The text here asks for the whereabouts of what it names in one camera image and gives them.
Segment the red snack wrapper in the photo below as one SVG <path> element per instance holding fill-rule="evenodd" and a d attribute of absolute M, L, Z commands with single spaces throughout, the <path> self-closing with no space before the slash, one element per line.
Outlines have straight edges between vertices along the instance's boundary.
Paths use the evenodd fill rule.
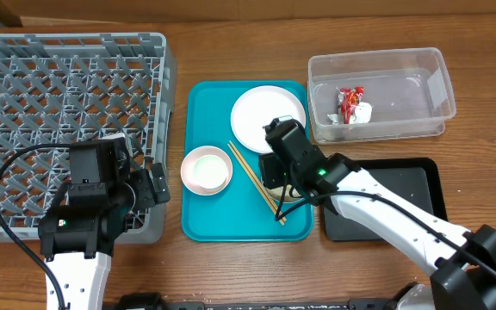
<path fill-rule="evenodd" d="M 363 98 L 363 94 L 362 86 L 338 89 L 338 109 L 344 124 L 350 123 L 350 118 Z"/>

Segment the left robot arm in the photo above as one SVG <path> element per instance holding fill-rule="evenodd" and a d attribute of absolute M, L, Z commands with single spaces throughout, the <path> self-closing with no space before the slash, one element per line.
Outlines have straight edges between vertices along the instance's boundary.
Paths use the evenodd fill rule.
<path fill-rule="evenodd" d="M 70 179 L 40 220 L 40 253 L 49 309 L 100 309 L 115 241 L 132 211 L 170 200 L 161 164 L 131 167 L 132 147 L 120 133 L 77 142 L 69 150 Z"/>

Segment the white napkin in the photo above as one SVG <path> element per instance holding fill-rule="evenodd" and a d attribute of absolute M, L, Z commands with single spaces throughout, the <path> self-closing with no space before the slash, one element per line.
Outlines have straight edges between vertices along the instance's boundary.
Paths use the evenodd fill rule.
<path fill-rule="evenodd" d="M 347 110 L 340 114 L 329 114 L 327 117 L 333 125 L 365 124 L 370 122 L 372 110 L 370 103 L 359 102 L 357 105 L 349 105 Z"/>

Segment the grey plastic dish rack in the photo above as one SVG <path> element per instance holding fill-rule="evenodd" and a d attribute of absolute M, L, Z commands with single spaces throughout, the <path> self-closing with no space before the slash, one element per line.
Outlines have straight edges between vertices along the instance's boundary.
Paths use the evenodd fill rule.
<path fill-rule="evenodd" d="M 37 238 L 69 176 L 71 143 L 122 133 L 133 169 L 163 164 L 176 80 L 160 33 L 0 34 L 0 208 L 9 227 Z"/>

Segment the pink shallow bowl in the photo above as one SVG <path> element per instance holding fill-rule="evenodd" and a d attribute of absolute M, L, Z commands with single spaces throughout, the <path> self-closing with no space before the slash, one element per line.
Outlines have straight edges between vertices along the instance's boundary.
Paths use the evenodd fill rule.
<path fill-rule="evenodd" d="M 204 155 L 216 155 L 226 163 L 228 169 L 228 176 L 225 184 L 221 189 L 212 191 L 206 190 L 198 186 L 193 178 L 193 168 L 195 162 Z M 192 193 L 197 195 L 215 195 L 221 192 L 232 180 L 233 177 L 233 164 L 229 156 L 220 148 L 216 146 L 200 146 L 189 152 L 183 159 L 180 175 L 182 178 L 183 185 Z"/>

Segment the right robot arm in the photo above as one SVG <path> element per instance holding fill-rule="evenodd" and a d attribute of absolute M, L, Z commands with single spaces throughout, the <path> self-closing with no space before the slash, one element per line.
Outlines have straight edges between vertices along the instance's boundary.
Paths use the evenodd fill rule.
<path fill-rule="evenodd" d="M 264 126 L 282 180 L 301 195 L 293 210 L 322 206 L 374 232 L 430 278 L 401 290 L 389 309 L 496 310 L 496 230 L 472 232 L 429 214 L 380 184 L 340 153 L 327 157 L 295 119 Z"/>

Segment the grey bowl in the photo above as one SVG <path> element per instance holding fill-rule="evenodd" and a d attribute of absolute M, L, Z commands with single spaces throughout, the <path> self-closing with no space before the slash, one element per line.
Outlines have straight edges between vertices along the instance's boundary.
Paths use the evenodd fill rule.
<path fill-rule="evenodd" d="M 288 184 L 286 187 L 285 195 L 282 194 L 283 187 L 276 187 L 273 189 L 269 189 L 269 188 L 263 188 L 263 189 L 264 189 L 264 195 L 270 198 L 276 204 L 280 202 L 282 196 L 284 196 L 283 199 L 284 203 L 297 202 L 302 199 L 302 195 L 300 195 L 298 191 L 295 188 L 293 188 L 290 184 Z"/>

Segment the small white cup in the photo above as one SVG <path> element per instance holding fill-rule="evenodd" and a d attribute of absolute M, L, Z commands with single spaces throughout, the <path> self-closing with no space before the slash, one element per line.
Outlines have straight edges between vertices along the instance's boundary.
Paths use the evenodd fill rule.
<path fill-rule="evenodd" d="M 223 187 L 228 176 L 226 163 L 216 155 L 204 155 L 194 164 L 195 183 L 206 190 L 218 190 Z"/>

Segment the clear plastic bin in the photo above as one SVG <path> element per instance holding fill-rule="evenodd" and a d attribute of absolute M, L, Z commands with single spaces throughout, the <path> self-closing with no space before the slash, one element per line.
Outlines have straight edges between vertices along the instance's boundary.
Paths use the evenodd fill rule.
<path fill-rule="evenodd" d="M 340 114 L 339 91 L 356 87 L 372 107 L 369 122 L 332 121 Z M 307 95 L 313 136 L 321 144 L 436 136 L 456 115 L 450 75 L 435 47 L 313 56 Z"/>

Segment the white round plate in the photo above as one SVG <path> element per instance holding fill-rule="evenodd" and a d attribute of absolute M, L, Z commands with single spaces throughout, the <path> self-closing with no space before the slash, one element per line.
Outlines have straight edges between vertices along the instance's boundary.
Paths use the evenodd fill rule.
<path fill-rule="evenodd" d="M 271 85 L 247 90 L 234 103 L 231 127 L 235 138 L 256 153 L 269 153 L 264 127 L 273 119 L 290 116 L 306 126 L 307 116 L 301 101 L 292 92 Z"/>

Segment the teal plastic tray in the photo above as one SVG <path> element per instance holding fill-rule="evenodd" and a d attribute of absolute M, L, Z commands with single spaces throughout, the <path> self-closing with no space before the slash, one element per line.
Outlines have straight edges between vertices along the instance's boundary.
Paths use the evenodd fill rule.
<path fill-rule="evenodd" d="M 219 193 L 198 195 L 183 189 L 182 228 L 191 239 L 214 241 L 297 241 L 313 229 L 313 206 L 306 204 L 286 216 L 282 225 L 227 146 L 232 142 L 260 176 L 258 154 L 242 146 L 231 127 L 234 103 L 246 91 L 264 85 L 284 88 L 308 108 L 307 93 L 293 80 L 206 81 L 189 93 L 185 152 L 215 146 L 232 160 L 232 179 Z"/>

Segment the black rectangular tray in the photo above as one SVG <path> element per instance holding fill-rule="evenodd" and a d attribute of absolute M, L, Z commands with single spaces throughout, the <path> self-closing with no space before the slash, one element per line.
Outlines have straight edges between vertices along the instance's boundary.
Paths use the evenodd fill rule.
<path fill-rule="evenodd" d="M 359 164 L 382 185 L 442 220 L 448 215 L 436 163 L 430 158 L 360 160 Z M 325 235 L 330 241 L 381 241 L 368 228 L 323 209 Z"/>

